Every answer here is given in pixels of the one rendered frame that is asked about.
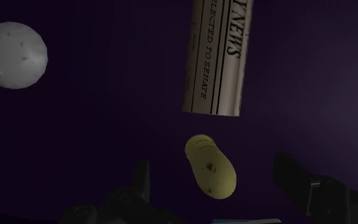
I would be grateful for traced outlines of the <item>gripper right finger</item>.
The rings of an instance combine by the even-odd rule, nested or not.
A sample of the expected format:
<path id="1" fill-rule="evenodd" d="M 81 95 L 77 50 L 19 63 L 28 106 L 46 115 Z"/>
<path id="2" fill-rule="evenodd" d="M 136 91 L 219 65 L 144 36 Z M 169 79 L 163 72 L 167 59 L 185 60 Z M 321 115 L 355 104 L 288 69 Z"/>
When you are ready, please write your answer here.
<path id="1" fill-rule="evenodd" d="M 310 224 L 358 224 L 358 191 L 325 175 L 316 175 L 287 153 L 274 156 L 273 180 Z"/>

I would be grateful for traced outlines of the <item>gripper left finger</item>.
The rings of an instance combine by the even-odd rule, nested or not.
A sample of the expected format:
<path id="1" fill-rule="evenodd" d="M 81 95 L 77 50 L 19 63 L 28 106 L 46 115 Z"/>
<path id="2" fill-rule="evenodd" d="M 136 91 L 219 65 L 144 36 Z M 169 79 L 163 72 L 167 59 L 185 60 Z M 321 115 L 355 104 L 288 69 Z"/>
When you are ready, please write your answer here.
<path id="1" fill-rule="evenodd" d="M 99 209 L 90 204 L 70 207 L 59 224 L 179 224 L 174 213 L 154 208 L 149 196 L 149 162 L 141 160 L 135 167 L 132 186 L 112 191 Z"/>

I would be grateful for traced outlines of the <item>yellow potato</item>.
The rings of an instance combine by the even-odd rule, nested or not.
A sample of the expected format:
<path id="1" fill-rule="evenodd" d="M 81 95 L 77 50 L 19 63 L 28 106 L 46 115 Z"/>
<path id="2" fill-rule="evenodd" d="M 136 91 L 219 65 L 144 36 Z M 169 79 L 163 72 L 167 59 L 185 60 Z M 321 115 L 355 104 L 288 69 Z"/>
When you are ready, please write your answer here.
<path id="1" fill-rule="evenodd" d="M 217 200 L 233 194 L 237 185 L 236 171 L 211 137 L 199 134 L 189 138 L 184 151 L 202 192 Z"/>

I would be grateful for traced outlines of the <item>rolled newspaper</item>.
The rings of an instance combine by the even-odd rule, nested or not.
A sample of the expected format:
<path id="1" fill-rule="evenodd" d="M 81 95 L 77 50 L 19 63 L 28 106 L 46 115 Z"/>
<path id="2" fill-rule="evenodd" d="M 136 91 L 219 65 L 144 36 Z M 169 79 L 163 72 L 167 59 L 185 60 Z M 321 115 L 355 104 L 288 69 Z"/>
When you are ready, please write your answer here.
<path id="1" fill-rule="evenodd" d="M 254 0 L 193 0 L 182 109 L 239 116 Z"/>

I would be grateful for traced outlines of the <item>white round lumpy ball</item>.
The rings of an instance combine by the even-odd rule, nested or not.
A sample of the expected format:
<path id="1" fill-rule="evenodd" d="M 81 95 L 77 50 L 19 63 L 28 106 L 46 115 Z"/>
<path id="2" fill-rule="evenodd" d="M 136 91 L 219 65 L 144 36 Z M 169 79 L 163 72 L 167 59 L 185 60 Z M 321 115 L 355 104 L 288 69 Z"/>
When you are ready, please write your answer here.
<path id="1" fill-rule="evenodd" d="M 0 87 L 32 86 L 45 74 L 48 49 L 41 35 L 19 22 L 0 23 Z"/>

